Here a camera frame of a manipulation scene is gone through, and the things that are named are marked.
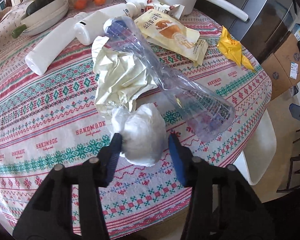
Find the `cardboard box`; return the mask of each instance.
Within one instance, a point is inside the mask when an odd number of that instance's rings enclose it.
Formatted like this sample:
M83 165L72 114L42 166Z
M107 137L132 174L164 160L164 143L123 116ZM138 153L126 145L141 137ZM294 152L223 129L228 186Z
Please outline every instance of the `cardboard box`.
M275 99L300 81L300 53L297 43L298 40L295 36L290 34L277 51L272 53L261 64L272 81L271 100ZM292 62L298 64L297 79L290 77Z

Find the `floor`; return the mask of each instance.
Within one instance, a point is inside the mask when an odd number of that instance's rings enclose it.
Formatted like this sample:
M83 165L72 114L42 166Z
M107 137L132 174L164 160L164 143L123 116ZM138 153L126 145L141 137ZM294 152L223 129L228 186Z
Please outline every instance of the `floor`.
M296 96L291 97L287 91L271 101L267 108L276 134L277 149L266 173L260 182L253 186L262 202L284 195L284 193L279 194L276 191L279 187L284 187L290 165L289 160L298 152L292 142L295 140L296 130L300 129L300 122L291 117L289 112L291 103L298 105L299 101ZM186 215L187 208L158 224L138 231L135 236L142 236L147 240L179 240Z

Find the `yellow food package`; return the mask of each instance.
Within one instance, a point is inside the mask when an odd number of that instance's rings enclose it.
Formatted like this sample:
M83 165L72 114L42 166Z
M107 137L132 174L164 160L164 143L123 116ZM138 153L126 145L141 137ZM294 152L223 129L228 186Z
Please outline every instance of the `yellow food package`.
M222 27L222 33L217 47L227 59L233 60L238 66L242 64L247 69L255 71L250 60L242 54L241 43L233 40L224 26Z
M163 12L151 9L135 20L147 41L172 50L202 65L208 43L199 39L200 33L183 26L178 20Z

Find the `table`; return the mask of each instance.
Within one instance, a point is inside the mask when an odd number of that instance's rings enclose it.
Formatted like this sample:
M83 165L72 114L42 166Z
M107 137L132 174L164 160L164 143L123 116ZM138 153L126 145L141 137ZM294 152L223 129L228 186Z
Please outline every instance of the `table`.
M76 14L72 9L67 17ZM211 165L232 163L245 147L271 98L271 81L246 49L256 72L227 60L216 44L222 27L194 10L181 23L200 32L209 44L202 66L152 46L161 61L231 102L237 110L233 124L204 143L158 90L138 99L154 103L166 122L194 155ZM98 75L92 71L91 46L76 39L43 76L25 64L26 54L49 33L21 35L0 53L0 208L13 227L35 190L57 163L66 167L96 156L110 142L108 123L94 107ZM100 188L103 214L111 238L148 227L186 207L190 188L178 182L168 149L153 167L134 166L119 159L114 180ZM73 227L80 233L78 189L73 188Z

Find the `white handle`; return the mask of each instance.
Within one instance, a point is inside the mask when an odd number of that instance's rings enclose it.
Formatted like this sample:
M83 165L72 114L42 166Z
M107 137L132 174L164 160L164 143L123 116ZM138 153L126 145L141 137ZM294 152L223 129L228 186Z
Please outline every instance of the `white handle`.
M233 15L237 16L239 19L246 22L249 19L248 14L246 14L244 11L239 9L237 6L233 5L232 3L227 2L226 0L206 0L209 1L226 11L232 13Z

